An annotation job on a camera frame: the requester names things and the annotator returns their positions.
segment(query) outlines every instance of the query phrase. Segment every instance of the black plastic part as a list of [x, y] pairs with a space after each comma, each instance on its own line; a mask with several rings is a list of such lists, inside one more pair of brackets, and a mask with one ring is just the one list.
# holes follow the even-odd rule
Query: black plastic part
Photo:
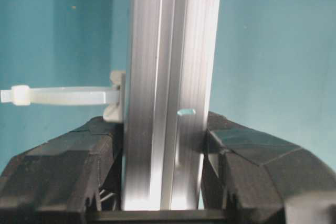
[[336, 175], [309, 151], [214, 113], [209, 114], [206, 150], [206, 208], [236, 211], [237, 223], [292, 224], [302, 219], [302, 204], [288, 202], [299, 197], [310, 207], [305, 213], [319, 209], [305, 224], [334, 223], [336, 198], [327, 195], [336, 195]]
[[[99, 189], [113, 172], [123, 127], [102, 117], [11, 159], [0, 177], [0, 223], [86, 223], [101, 208]], [[120, 191], [120, 169], [110, 190]]]
[[121, 124], [98, 117], [13, 157], [0, 177], [0, 224], [336, 222], [330, 168], [298, 145], [215, 113], [204, 146], [206, 209], [118, 211], [122, 139]]
[[108, 223], [225, 223], [233, 217], [226, 210], [116, 211], [87, 214], [89, 224]]

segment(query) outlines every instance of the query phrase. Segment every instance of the black clamp jaw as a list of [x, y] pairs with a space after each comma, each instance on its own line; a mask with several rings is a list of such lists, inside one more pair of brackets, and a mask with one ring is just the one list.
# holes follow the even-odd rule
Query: black clamp jaw
[[336, 175], [298, 145], [210, 113], [204, 210], [121, 211], [123, 125], [102, 117], [11, 159], [3, 223], [336, 223]]

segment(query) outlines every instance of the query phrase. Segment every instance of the metal rail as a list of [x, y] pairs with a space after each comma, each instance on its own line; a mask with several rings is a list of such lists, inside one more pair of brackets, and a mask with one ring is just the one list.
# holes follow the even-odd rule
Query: metal rail
[[122, 209], [196, 209], [219, 0], [132, 7]]

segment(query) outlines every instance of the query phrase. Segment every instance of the teal wall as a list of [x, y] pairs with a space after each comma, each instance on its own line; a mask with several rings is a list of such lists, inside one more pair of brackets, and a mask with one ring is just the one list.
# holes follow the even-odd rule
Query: teal wall
[[210, 109], [336, 169], [336, 0], [221, 0]]
[[[0, 0], [0, 89], [109, 85], [128, 15], [129, 0]], [[336, 169], [335, 17], [336, 0], [221, 0], [211, 109]], [[0, 170], [102, 110], [0, 105]]]
[[[0, 0], [0, 89], [110, 85], [112, 67], [124, 68], [128, 8], [129, 0]], [[103, 108], [0, 104], [0, 171]]]

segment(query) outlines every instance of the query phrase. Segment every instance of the blue-green background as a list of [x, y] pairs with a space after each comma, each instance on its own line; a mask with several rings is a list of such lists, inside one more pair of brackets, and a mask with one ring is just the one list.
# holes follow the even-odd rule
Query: blue-green background
[[[0, 89], [108, 86], [125, 69], [129, 0], [0, 0]], [[336, 169], [336, 0], [221, 0], [210, 108]], [[0, 105], [10, 157], [103, 107]]]

